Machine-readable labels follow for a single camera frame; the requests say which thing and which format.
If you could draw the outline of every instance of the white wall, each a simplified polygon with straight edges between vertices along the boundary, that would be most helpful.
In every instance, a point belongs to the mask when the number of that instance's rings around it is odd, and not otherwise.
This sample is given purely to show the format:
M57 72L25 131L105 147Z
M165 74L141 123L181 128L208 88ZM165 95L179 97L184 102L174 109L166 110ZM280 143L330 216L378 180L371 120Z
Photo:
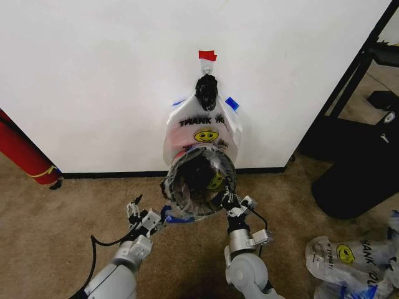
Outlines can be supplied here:
M284 166L389 2L2 1L0 107L65 173L164 170L170 104L215 50L237 167Z
M379 42L385 41L390 45L399 44L399 10L397 10L380 34Z

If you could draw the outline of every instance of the red tape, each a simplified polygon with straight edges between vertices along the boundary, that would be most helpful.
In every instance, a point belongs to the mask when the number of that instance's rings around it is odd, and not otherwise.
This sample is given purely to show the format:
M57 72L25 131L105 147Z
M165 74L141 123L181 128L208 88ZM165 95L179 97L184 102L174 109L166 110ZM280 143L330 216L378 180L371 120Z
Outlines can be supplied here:
M217 55L214 54L214 50L212 51L198 51L199 59L206 59L210 61L216 61Z

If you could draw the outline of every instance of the black cable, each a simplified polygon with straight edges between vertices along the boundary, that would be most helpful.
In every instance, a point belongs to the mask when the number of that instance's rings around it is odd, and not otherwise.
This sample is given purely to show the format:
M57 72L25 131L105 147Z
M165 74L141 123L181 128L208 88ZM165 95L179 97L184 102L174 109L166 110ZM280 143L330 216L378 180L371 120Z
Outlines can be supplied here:
M267 230L267 221L261 215L259 215L253 208L251 208L246 201L241 203L244 207L247 207L252 213L257 215L264 222L264 229Z
M264 222L264 229L267 230L267 221L265 218L263 218L261 215L259 215L253 208L249 207L247 202L242 202L241 203L244 207L247 207L252 213L254 213L255 215L257 215L263 222ZM262 254L262 248L263 248L263 244L261 244L261 246L259 247L259 253L258 253L258 257L261 257Z
M258 257L261 257L262 254L262 248L263 248L263 244L261 244L260 248L259 248L259 253L258 253Z
M126 240L135 240L138 236L140 235L139 232L134 231L132 234L132 231L130 231L128 234L124 235L122 238L120 238L119 240L116 240L114 242L111 243L103 243L99 240L97 240L93 235L90 236L90 239L92 241L92 250L93 250L93 259L92 259L92 267L90 269L90 273L89 276L87 277L85 283L82 285L82 287L75 293L73 294L69 299L78 299L81 298L82 293L84 293L84 289L85 287L87 287L87 285L89 284L89 282L91 281L93 274L94 274L94 270L95 270L95 264L97 261L97 250L95 248L95 244L99 244L99 246L104 246L104 247L108 247L108 246L113 246L115 244L124 242Z

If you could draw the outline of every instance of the plastic bag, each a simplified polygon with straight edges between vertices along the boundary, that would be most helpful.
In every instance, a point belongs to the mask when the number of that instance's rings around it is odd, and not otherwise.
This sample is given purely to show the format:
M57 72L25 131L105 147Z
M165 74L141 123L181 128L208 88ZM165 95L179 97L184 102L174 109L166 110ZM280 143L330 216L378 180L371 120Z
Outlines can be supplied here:
M182 220L198 220L219 211L225 186L235 190L236 170L213 145L196 145L177 158L161 184L165 198L178 210L168 215Z
M167 121L163 146L163 159L167 165L197 144L215 145L233 162L236 160L243 131L238 114L219 94L213 104L209 109L204 108L193 94L174 105L175 110Z
M323 281L315 299L385 299L399 285L397 240L399 213L389 220L388 240L353 240L331 243L326 236L306 246L306 267Z

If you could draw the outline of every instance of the blue tape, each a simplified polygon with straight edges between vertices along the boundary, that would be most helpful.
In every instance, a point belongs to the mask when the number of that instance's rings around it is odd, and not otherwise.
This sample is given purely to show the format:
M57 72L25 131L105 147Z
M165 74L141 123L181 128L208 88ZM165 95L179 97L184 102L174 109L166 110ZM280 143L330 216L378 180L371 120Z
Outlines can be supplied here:
M238 103L234 101L231 97L226 100L226 104L229 105L234 111L239 107Z
M176 102L176 103L173 103L172 104L172 106L177 106L177 105L179 105L180 103L183 103L185 100L182 100L182 101L178 101L178 102Z

